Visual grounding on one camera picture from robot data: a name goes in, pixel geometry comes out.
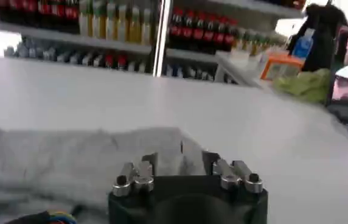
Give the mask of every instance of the shelf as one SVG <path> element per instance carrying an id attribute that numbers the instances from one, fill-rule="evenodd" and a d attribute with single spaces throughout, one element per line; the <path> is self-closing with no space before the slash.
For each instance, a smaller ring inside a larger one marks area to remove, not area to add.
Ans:
<path id="1" fill-rule="evenodd" d="M 62 33 L 54 30 L 39 29 L 34 27 L 20 26 L 10 23 L 0 23 L 0 30 L 20 33 L 34 38 L 41 38 L 45 40 L 64 41 L 72 44 L 79 44 L 84 46 L 101 47 L 114 49 L 118 51 L 134 52 L 137 54 L 147 55 L 151 51 L 151 46 L 143 46 L 138 44 L 125 43 L 121 41 L 102 40 L 91 37 L 84 37 L 70 33 Z"/>
<path id="2" fill-rule="evenodd" d="M 256 0 L 208 0 L 219 4 L 234 5 L 236 7 L 250 9 L 262 13 L 276 15 L 279 18 L 303 18 L 304 14 L 297 9 L 291 9 L 280 5 Z"/>
<path id="3" fill-rule="evenodd" d="M 179 49 L 167 49 L 166 54 L 171 58 L 180 58 L 186 60 L 193 60 L 203 63 L 217 63 L 215 55 L 197 53 L 194 51 L 185 51 Z"/>

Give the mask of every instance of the metal clip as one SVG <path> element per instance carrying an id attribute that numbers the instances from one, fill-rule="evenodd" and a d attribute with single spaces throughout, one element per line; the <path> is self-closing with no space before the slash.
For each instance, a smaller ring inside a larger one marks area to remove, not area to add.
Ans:
<path id="1" fill-rule="evenodd" d="M 135 188 L 139 192 L 141 189 L 150 192 L 154 189 L 154 178 L 152 177 L 153 168 L 149 161 L 142 161 L 134 178 Z"/>
<path id="2" fill-rule="evenodd" d="M 112 192 L 117 197 L 124 197 L 130 194 L 133 182 L 133 163 L 125 163 L 119 176 L 112 185 Z"/>
<path id="3" fill-rule="evenodd" d="M 238 187 L 240 178 L 233 173 L 231 167 L 224 159 L 217 161 L 217 171 L 219 171 L 221 177 L 220 186 L 223 189 L 231 189 L 232 187 Z"/>
<path id="4" fill-rule="evenodd" d="M 252 173 L 245 162 L 236 160 L 232 162 L 234 172 L 243 180 L 247 191 L 259 194 L 263 191 L 262 180 L 258 174 Z"/>

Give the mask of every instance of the white bottle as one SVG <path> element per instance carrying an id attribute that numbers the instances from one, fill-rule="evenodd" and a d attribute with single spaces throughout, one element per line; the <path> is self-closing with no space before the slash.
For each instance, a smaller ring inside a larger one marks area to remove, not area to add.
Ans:
<path id="1" fill-rule="evenodd" d="M 139 65 L 139 72 L 140 73 L 145 73 L 145 64 L 144 63 L 140 63 L 140 65 Z"/>
<path id="2" fill-rule="evenodd" d="M 151 45 L 151 10 L 144 10 L 144 20 L 142 25 L 142 44 Z"/>

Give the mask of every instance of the metal bracket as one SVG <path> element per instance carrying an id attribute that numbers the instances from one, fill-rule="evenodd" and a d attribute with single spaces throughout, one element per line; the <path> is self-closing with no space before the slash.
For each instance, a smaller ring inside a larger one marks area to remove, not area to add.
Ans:
<path id="1" fill-rule="evenodd" d="M 247 191 L 259 194 L 263 191 L 262 179 L 258 174 L 252 173 L 245 162 L 236 160 L 232 162 L 232 166 L 236 175 L 238 175 L 245 184 Z"/>

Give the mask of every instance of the white table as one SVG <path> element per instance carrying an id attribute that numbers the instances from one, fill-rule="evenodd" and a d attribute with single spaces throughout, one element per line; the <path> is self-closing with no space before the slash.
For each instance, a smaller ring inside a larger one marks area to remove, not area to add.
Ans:
<path id="1" fill-rule="evenodd" d="M 257 88 L 0 58 L 0 127 L 179 127 L 242 159 L 270 192 L 269 223 L 348 223 L 348 137 L 323 109 Z"/>
<path id="2" fill-rule="evenodd" d="M 251 58 L 243 58 L 241 55 L 230 52 L 216 52 L 217 70 L 215 82 L 224 82 L 224 75 L 227 74 L 240 86 L 250 86 L 265 90 L 271 89 L 271 82 L 260 79 L 263 67 Z"/>

